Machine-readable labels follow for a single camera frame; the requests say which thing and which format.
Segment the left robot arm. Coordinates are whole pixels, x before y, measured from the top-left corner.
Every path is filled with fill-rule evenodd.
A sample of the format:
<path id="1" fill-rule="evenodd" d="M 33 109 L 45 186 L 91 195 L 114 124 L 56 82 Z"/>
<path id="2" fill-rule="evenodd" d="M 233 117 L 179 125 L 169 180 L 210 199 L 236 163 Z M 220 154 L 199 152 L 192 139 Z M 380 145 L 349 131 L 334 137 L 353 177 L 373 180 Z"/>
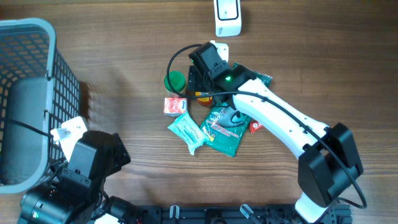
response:
<path id="1" fill-rule="evenodd" d="M 28 190 L 19 223 L 135 223 L 138 209 L 108 196 L 104 183 L 131 158 L 118 134 L 87 131 L 74 145 L 67 165 Z"/>

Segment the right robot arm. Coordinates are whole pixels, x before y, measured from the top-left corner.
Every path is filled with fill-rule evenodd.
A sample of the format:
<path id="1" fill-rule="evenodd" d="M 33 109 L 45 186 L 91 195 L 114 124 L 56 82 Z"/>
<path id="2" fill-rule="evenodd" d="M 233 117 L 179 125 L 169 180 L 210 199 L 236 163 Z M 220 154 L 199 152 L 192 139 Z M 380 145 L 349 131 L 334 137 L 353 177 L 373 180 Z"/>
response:
<path id="1" fill-rule="evenodd" d="M 211 42 L 194 44 L 189 58 L 215 99 L 258 121 L 281 140 L 298 160 L 298 184 L 302 195 L 295 203 L 298 215 L 315 223 L 348 187 L 366 199 L 356 180 L 364 172 L 351 130 L 333 127 L 301 113 L 270 91 L 246 67 L 231 68 Z"/>

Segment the mint toilet tissue packet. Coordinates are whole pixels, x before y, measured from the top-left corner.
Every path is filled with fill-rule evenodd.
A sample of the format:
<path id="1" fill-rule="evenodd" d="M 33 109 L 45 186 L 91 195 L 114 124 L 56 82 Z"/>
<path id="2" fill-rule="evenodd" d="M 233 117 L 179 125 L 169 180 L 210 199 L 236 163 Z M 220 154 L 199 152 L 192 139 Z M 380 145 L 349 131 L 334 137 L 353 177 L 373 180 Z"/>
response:
<path id="1" fill-rule="evenodd" d="M 195 150 L 209 141 L 209 137 L 200 129 L 189 115 L 188 111 L 180 115 L 168 126 L 168 129 L 182 139 L 188 146 L 189 153 L 195 155 Z"/>

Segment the red coffee sachet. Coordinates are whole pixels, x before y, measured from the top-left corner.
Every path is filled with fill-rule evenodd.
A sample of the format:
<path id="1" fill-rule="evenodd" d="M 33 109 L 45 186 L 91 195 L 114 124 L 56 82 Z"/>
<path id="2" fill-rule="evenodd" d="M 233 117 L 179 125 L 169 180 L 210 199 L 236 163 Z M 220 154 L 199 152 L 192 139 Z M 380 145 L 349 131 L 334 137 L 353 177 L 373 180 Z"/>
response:
<path id="1" fill-rule="evenodd" d="M 263 125 L 261 123 L 259 123 L 256 120 L 252 120 L 249 124 L 249 131 L 251 134 L 254 134 L 257 131 L 259 131 L 262 127 L 263 127 Z"/>

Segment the green lid white jar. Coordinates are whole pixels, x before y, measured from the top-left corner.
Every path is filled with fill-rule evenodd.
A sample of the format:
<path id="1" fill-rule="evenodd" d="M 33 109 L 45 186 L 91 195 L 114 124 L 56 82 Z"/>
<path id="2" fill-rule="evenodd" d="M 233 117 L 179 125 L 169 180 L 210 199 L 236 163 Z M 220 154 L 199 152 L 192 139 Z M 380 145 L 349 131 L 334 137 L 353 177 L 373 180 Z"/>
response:
<path id="1" fill-rule="evenodd" d="M 186 79 L 182 72 L 179 71 L 171 71 L 169 72 L 169 80 L 173 86 L 173 88 L 179 92 L 180 94 L 186 93 Z M 164 85 L 167 92 L 168 97 L 178 98 L 179 95 L 172 91 L 167 77 L 164 78 Z"/>

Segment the green 3M gloves packet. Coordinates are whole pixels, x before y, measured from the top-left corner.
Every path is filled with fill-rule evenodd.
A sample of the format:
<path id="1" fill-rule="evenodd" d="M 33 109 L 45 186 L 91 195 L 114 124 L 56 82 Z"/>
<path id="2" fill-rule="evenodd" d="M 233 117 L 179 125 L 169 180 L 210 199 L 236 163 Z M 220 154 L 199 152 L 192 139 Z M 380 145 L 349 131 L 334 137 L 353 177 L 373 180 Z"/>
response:
<path id="1" fill-rule="evenodd" d="M 250 116 L 222 102 L 214 105 L 200 129 L 209 138 L 205 142 L 207 146 L 234 157 L 246 130 L 251 129 L 253 122 Z"/>

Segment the orange Kleenex tissue pack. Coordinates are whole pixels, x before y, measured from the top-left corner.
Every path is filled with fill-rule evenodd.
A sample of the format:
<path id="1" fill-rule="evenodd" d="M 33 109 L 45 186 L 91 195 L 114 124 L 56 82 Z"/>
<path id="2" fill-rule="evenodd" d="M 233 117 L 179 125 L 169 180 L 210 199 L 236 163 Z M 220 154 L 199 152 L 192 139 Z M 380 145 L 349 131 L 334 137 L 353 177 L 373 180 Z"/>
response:
<path id="1" fill-rule="evenodd" d="M 187 110 L 186 98 L 164 98 L 164 115 L 178 117 Z"/>

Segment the orange sauce bottle green cap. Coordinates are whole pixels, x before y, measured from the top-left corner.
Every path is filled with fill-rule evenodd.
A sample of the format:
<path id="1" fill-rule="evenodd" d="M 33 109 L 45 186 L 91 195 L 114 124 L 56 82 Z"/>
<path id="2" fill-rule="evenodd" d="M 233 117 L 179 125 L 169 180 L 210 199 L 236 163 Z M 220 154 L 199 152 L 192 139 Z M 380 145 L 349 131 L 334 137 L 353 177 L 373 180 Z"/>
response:
<path id="1" fill-rule="evenodd" d="M 213 98 L 207 97 L 207 92 L 196 91 L 195 96 L 198 96 L 197 102 L 202 106 L 211 106 L 213 104 Z"/>

